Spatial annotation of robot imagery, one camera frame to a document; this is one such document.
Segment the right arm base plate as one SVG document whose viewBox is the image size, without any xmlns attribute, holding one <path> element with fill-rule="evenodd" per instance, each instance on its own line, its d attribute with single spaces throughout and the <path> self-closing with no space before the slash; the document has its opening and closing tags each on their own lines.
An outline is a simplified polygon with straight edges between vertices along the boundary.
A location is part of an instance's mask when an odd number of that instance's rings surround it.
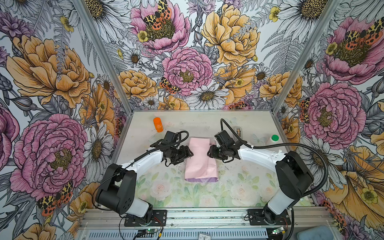
<svg viewBox="0 0 384 240">
<path fill-rule="evenodd" d="M 245 219 L 248 219 L 251 226 L 289 226 L 291 219 L 287 210 L 276 215 L 265 209 L 247 209 Z"/>
</svg>

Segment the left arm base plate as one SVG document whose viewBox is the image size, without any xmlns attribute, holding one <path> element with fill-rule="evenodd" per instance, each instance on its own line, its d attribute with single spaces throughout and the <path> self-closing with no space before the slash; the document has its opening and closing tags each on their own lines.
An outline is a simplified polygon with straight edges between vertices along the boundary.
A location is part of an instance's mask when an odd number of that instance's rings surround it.
<svg viewBox="0 0 384 240">
<path fill-rule="evenodd" d="M 167 210 L 151 210 L 144 217 L 140 218 L 130 215 L 125 219 L 125 227 L 164 227 L 167 222 Z"/>
</svg>

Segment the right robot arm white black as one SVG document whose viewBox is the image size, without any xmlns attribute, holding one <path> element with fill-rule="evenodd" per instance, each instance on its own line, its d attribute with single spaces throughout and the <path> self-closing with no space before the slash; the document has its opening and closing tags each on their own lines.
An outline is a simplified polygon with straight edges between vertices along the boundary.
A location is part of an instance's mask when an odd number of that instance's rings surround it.
<svg viewBox="0 0 384 240">
<path fill-rule="evenodd" d="M 254 220 L 262 220 L 267 225 L 274 225 L 286 209 L 293 207 L 314 181 L 314 176 L 294 151 L 288 153 L 272 152 L 267 149 L 256 149 L 255 146 L 245 146 L 240 141 L 232 139 L 210 146 L 207 155 L 221 161 L 234 159 L 256 163 L 276 173 L 279 189 L 264 206 L 262 213 Z"/>
</svg>

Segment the purple wrapping paper sheet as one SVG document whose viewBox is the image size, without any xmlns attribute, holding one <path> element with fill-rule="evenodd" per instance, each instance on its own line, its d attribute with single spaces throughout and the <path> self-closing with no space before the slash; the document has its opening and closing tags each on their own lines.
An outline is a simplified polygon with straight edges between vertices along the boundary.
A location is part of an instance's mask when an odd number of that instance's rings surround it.
<svg viewBox="0 0 384 240">
<path fill-rule="evenodd" d="M 209 138 L 191 138 L 193 156 L 186 160 L 185 180 L 190 183 L 216 183 L 219 180 L 216 160 L 209 157 Z"/>
</svg>

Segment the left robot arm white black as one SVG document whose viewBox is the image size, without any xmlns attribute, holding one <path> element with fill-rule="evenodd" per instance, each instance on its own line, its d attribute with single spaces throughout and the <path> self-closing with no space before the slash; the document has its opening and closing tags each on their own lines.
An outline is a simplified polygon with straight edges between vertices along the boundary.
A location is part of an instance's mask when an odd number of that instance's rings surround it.
<svg viewBox="0 0 384 240">
<path fill-rule="evenodd" d="M 140 225 L 147 225 L 154 218 L 153 205 L 135 197 L 138 178 L 163 161 L 177 165 L 193 155 L 188 146 L 162 145 L 158 141 L 136 159 L 123 165 L 108 166 L 95 201 L 115 213 L 132 216 Z"/>
</svg>

